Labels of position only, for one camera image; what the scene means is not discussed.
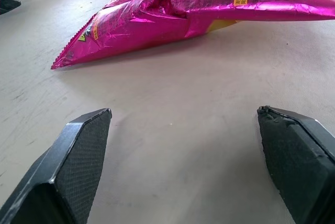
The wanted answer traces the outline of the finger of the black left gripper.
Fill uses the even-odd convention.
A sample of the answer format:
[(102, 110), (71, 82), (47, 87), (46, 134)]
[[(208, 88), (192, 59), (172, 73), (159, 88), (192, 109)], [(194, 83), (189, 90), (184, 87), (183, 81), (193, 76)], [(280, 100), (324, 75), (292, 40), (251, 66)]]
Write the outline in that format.
[(12, 11), (20, 5), (21, 2), (19, 0), (0, 0), (0, 15)]

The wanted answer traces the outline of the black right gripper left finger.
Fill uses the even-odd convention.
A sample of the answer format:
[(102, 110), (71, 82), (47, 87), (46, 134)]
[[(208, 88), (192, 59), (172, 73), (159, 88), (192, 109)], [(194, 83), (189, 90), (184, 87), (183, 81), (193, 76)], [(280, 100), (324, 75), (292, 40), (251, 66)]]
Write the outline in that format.
[(87, 223), (111, 119), (103, 108), (68, 122), (1, 207), (1, 223)]

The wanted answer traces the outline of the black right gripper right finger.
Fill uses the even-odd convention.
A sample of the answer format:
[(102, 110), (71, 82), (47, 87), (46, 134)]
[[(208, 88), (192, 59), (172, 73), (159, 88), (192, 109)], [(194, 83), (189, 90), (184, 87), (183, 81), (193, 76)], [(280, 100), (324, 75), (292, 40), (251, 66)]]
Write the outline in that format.
[(334, 223), (334, 135), (293, 111), (257, 110), (265, 162), (295, 223)]

